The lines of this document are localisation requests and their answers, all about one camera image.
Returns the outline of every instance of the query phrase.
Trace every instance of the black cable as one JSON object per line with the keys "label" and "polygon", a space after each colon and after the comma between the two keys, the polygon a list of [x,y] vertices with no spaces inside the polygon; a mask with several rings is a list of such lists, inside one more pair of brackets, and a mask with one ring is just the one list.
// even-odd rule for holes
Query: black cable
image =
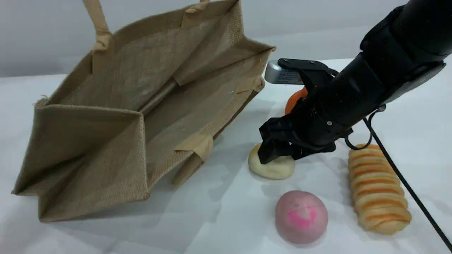
{"label": "black cable", "polygon": [[[372,122],[372,118],[373,118],[373,116],[375,116],[375,114],[377,113],[378,111],[375,111],[375,112],[373,112],[370,116],[369,116],[369,122]],[[365,148],[367,148],[371,143],[372,143],[372,131],[370,132],[370,137],[369,137],[369,141],[367,141],[367,143],[363,146],[363,147],[356,147],[356,146],[354,146],[354,145],[352,145],[352,143],[350,143],[350,141],[348,140],[348,135],[344,138],[344,140],[345,140],[345,143],[347,144],[347,146],[350,148],[350,149],[353,149],[353,150],[362,150],[362,149],[365,149]]]}
{"label": "black cable", "polygon": [[[386,110],[386,104],[381,105],[380,107],[378,107],[377,110],[375,110],[372,114],[370,114],[370,116],[369,116],[369,124],[371,124],[372,118],[373,118],[373,116],[375,116],[376,113],[378,113],[378,112],[383,112],[383,111],[385,111],[385,110]],[[348,135],[344,137],[345,144],[347,144],[347,146],[348,146],[350,149],[352,149],[352,150],[362,150],[362,149],[367,148],[367,147],[372,143],[372,136],[373,136],[373,134],[374,134],[374,133],[373,133],[373,130],[369,130],[369,131],[370,131],[369,141],[367,141],[367,143],[366,143],[363,147],[356,147],[356,146],[352,145],[352,143],[350,143],[350,141],[348,140]]]}
{"label": "black cable", "polygon": [[370,133],[372,134],[372,136],[375,138],[375,141],[377,142],[378,146],[380,147],[381,151],[383,152],[384,156],[386,157],[386,159],[388,160],[389,164],[391,165],[391,167],[393,168],[394,172],[397,174],[397,176],[399,177],[400,181],[403,183],[403,185],[406,187],[406,189],[408,190],[408,192],[411,194],[411,196],[413,197],[414,201],[416,201],[416,203],[418,204],[419,208],[421,208],[422,212],[424,213],[424,215],[427,217],[428,221],[430,222],[430,224],[432,224],[433,228],[435,229],[435,231],[438,233],[439,237],[441,237],[441,239],[443,240],[444,244],[447,246],[447,248],[449,249],[449,251],[452,253],[452,244],[449,241],[449,239],[447,238],[447,236],[444,234],[444,232],[441,230],[441,228],[438,226],[438,224],[436,223],[436,221],[432,218],[432,216],[430,215],[430,213],[427,211],[427,208],[425,208],[424,204],[421,202],[421,200],[418,198],[418,196],[416,195],[416,193],[414,193],[414,190],[410,187],[410,185],[408,184],[408,182],[405,180],[405,178],[403,177],[402,173],[400,173],[400,171],[397,169],[396,165],[394,164],[394,162],[392,161],[391,157],[389,156],[388,152],[386,151],[386,149],[384,148],[383,144],[381,143],[380,139],[378,138],[378,136],[375,134],[372,126],[371,126],[371,117],[369,117],[369,121],[364,118],[363,121],[366,124],[367,128],[369,129]]}

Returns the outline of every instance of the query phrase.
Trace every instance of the striped bread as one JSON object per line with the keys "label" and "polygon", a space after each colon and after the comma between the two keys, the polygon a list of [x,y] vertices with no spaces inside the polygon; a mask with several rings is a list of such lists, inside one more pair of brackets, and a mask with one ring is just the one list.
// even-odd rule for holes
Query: striped bread
{"label": "striped bread", "polygon": [[377,145],[351,150],[348,170],[354,208],[364,229],[392,235],[411,222],[400,180]]}

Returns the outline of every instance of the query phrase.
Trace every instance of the burlap tote bag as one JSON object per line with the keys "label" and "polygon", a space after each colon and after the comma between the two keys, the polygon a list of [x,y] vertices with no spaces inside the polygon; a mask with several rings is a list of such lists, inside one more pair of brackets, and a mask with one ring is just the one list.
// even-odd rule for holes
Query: burlap tote bag
{"label": "burlap tote bag", "polygon": [[180,185],[213,140],[263,88],[272,47],[243,34],[240,2],[202,1],[111,34],[99,0],[84,0],[96,43],[35,105],[14,194],[38,195],[41,221],[145,200],[185,162]]}

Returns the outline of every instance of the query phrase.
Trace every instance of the white wall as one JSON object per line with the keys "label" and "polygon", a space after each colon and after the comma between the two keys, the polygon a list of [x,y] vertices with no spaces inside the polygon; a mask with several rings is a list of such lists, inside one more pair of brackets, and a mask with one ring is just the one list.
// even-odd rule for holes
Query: white wall
{"label": "white wall", "polygon": [[[112,32],[196,0],[101,0]],[[245,33],[271,58],[350,58],[365,33],[407,0],[242,0]],[[0,76],[68,73],[94,43],[81,0],[1,0]]]}

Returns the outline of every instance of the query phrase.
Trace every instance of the white bun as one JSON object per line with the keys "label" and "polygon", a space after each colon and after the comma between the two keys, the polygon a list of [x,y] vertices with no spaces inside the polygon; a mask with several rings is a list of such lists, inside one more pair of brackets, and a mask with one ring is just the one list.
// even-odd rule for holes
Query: white bun
{"label": "white bun", "polygon": [[282,180],[289,178],[295,171],[295,161],[290,156],[281,156],[270,161],[267,164],[260,163],[257,154],[260,143],[257,144],[250,152],[248,157],[248,166],[254,173],[273,180]]}

